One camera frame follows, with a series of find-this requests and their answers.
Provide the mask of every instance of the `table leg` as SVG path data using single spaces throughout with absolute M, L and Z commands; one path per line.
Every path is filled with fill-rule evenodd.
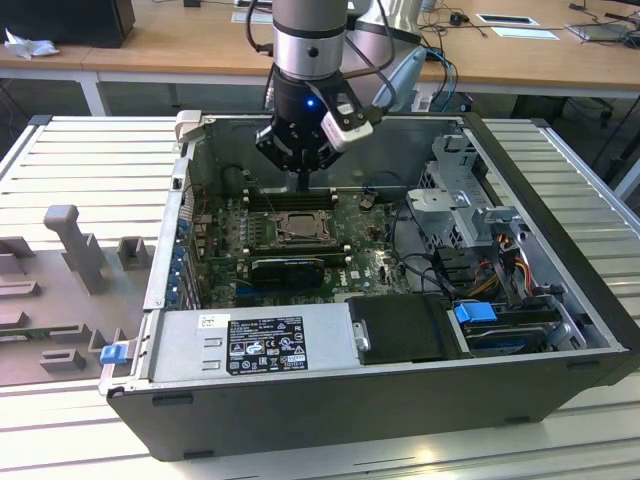
M 169 99 L 173 108 L 180 108 L 180 96 L 178 95 L 178 85 L 169 83 Z
M 102 85 L 98 81 L 97 76 L 86 76 L 82 80 L 78 80 L 84 98 L 89 106 L 89 111 L 94 117 L 106 117 L 111 115 L 109 104 L 102 90 Z
M 636 160 L 635 165 L 631 167 L 631 170 L 620 180 L 620 183 L 613 193 L 615 193 L 616 197 L 620 200 L 626 201 L 638 185 L 640 185 L 640 158 Z

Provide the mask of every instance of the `aluminum workbench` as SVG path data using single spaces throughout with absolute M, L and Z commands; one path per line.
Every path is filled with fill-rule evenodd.
M 524 120 L 486 124 L 640 319 L 638 218 L 550 128 Z M 172 163 L 180 156 L 173 128 L 169 117 L 54 117 L 29 126 L 0 164 L 0 236 L 21 235 L 34 251 L 57 249 L 42 216 L 52 203 L 73 201 L 86 212 L 80 227 L 101 246 L 123 235 L 154 246 Z M 112 192 L 96 194 L 107 189 Z M 170 464 L 149 456 L 96 385 L 83 380 L 0 389 L 0 472 L 8 478 L 163 479 L 640 476 L 638 374 L 580 394 L 539 424 Z

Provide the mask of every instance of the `white paper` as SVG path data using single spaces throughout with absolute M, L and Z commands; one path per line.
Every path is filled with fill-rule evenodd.
M 31 60 L 31 57 L 60 53 L 56 50 L 53 42 L 49 40 L 28 40 L 26 38 L 16 37 L 7 29 L 5 29 L 5 33 L 7 34 L 7 40 L 4 42 L 4 46 L 16 57 Z
M 228 313 L 211 313 L 198 317 L 198 328 L 224 328 L 231 321 Z
M 533 30 L 532 28 L 491 27 L 500 37 L 534 38 L 537 40 L 560 40 L 549 30 Z

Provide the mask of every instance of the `warning label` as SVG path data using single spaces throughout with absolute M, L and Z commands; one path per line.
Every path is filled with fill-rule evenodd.
M 232 320 L 227 331 L 231 375 L 309 368 L 302 317 Z

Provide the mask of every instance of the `blue latch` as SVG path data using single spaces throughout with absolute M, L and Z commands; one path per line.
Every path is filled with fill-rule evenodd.
M 487 302 L 461 303 L 453 309 L 459 323 L 495 322 L 498 320 L 493 307 Z
M 100 363 L 102 365 L 127 363 L 127 346 L 107 345 L 106 347 L 102 347 Z

